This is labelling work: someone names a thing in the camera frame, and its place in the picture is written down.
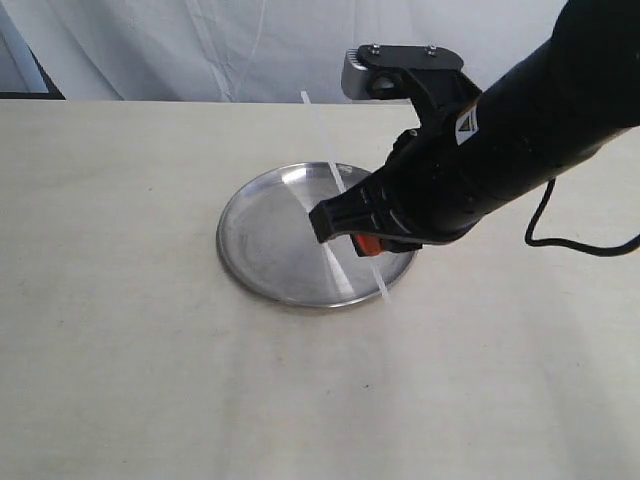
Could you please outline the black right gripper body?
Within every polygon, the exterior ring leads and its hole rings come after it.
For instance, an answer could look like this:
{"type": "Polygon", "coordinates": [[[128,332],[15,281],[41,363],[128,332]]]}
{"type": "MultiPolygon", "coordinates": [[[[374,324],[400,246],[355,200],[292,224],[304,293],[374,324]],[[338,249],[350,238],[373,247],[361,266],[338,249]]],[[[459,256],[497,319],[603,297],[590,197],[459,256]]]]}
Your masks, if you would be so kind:
{"type": "Polygon", "coordinates": [[[376,173],[384,193],[379,248],[460,239],[493,211],[493,103],[477,99],[403,133],[376,173]]]}

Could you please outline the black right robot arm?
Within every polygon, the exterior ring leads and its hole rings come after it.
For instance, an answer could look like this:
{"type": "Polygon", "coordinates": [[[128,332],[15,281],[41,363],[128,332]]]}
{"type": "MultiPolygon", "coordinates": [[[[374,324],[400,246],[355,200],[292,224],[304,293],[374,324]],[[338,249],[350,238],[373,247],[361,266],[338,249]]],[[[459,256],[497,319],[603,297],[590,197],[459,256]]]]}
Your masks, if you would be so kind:
{"type": "Polygon", "coordinates": [[[407,99],[420,124],[384,165],[309,215],[358,255],[446,245],[639,124],[639,5],[569,1],[550,38],[487,89],[453,51],[368,44],[342,73],[354,100],[407,99]]]}

